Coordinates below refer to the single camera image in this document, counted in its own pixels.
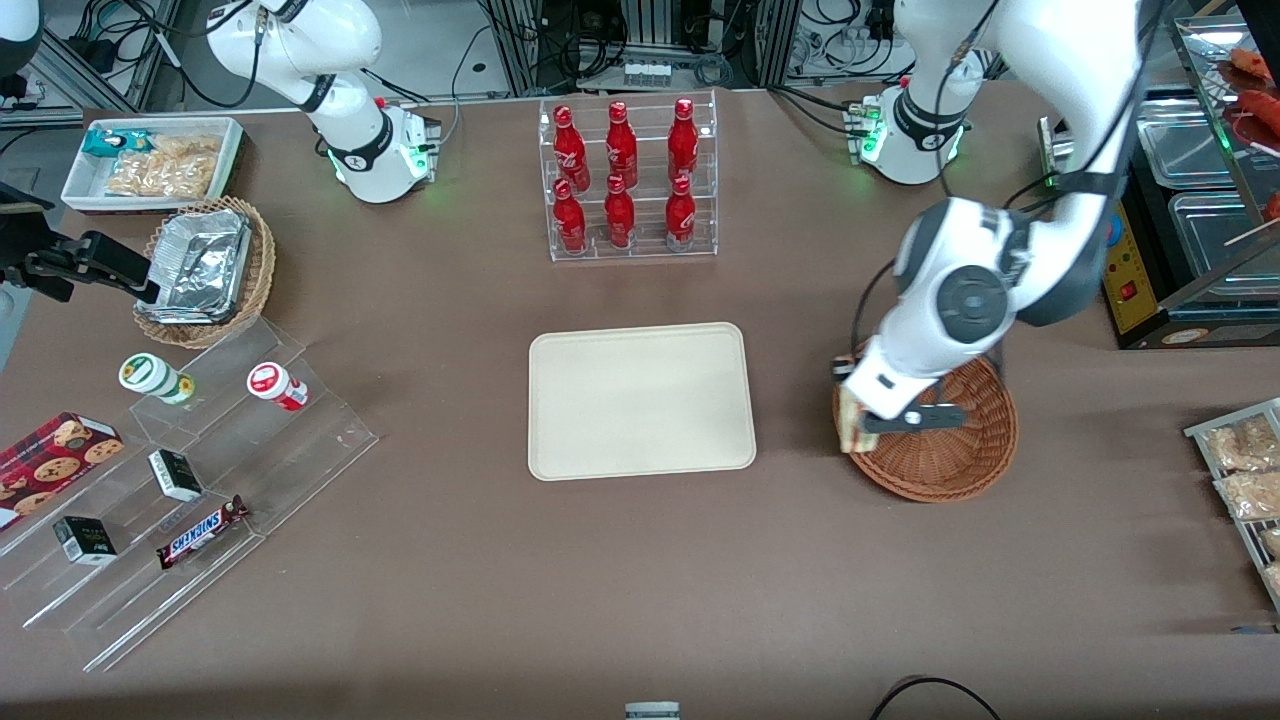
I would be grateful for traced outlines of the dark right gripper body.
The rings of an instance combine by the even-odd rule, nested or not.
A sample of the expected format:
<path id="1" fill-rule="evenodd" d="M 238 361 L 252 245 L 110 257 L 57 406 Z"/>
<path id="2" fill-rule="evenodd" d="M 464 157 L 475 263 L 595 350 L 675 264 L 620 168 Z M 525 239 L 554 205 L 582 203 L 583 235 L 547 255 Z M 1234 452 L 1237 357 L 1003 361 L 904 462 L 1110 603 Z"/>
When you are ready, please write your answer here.
<path id="1" fill-rule="evenodd" d="M 1 184 L 1 269 L 3 281 L 19 288 L 32 290 L 58 302 L 68 302 L 74 293 L 70 288 L 31 288 L 24 282 L 24 259 L 29 252 L 59 250 L 68 255 L 69 240 L 52 231 L 46 211 L 52 204 L 9 184 Z"/>

